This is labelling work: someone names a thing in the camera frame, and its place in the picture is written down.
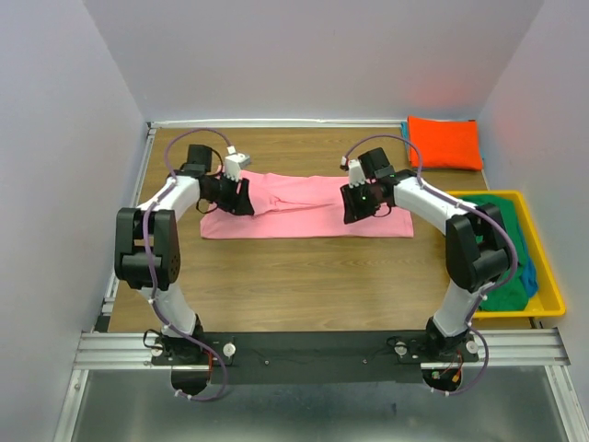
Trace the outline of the pink t shirt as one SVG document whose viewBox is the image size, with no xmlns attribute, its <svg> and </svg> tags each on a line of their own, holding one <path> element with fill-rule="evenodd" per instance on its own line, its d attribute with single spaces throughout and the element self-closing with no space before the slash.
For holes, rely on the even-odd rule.
<svg viewBox="0 0 589 442">
<path fill-rule="evenodd" d="M 291 177 L 245 171 L 254 215 L 230 215 L 216 210 L 200 222 L 207 239 L 253 238 L 412 238 L 410 212 L 385 207 L 376 217 L 346 225 L 340 188 L 345 177 Z"/>
</svg>

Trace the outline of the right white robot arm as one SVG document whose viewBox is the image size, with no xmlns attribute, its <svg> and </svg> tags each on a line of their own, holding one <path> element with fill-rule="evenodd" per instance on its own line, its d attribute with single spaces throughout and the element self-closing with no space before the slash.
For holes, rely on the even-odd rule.
<svg viewBox="0 0 589 442">
<path fill-rule="evenodd" d="M 420 348 L 433 360 L 445 360 L 467 338 L 483 299 L 515 271 L 516 250 L 500 209 L 453 197 L 415 171 L 394 170 L 382 148 L 356 159 L 344 156 L 340 167 L 348 176 L 341 186 L 345 224 L 373 217 L 386 206 L 407 210 L 444 235 L 449 286 L 428 319 Z"/>
</svg>

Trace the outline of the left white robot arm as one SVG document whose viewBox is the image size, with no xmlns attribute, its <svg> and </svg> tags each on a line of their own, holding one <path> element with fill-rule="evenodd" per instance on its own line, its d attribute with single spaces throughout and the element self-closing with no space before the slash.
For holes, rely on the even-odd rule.
<svg viewBox="0 0 589 442">
<path fill-rule="evenodd" d="M 219 157 L 207 145 L 190 145 L 187 160 L 170 169 L 164 186 L 136 207 L 116 215 L 114 272 L 116 277 L 141 293 L 161 324 L 162 352 L 172 344 L 173 354 L 185 364 L 203 355 L 217 354 L 202 340 L 198 315 L 188 305 L 178 283 L 181 269 L 178 221 L 191 207 L 204 200 L 230 215 L 253 215 L 248 195 L 249 180 L 242 171 L 250 156 L 227 147 Z"/>
</svg>

